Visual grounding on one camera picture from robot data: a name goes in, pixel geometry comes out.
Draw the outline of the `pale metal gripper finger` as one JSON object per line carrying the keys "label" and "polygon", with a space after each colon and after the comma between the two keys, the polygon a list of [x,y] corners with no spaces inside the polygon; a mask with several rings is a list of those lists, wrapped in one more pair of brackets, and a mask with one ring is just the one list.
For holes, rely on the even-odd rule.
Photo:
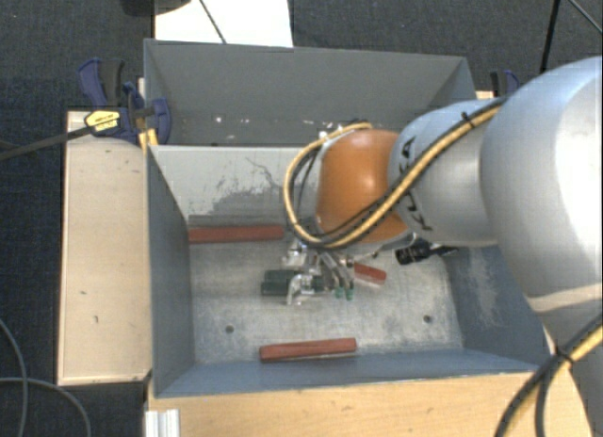
{"label": "pale metal gripper finger", "polygon": [[289,282],[286,294],[286,305],[301,305],[314,297],[316,290],[313,287],[313,276],[310,274],[297,274]]}
{"label": "pale metal gripper finger", "polygon": [[303,270],[306,267],[308,250],[304,247],[289,248],[281,260],[281,267],[290,270]]}

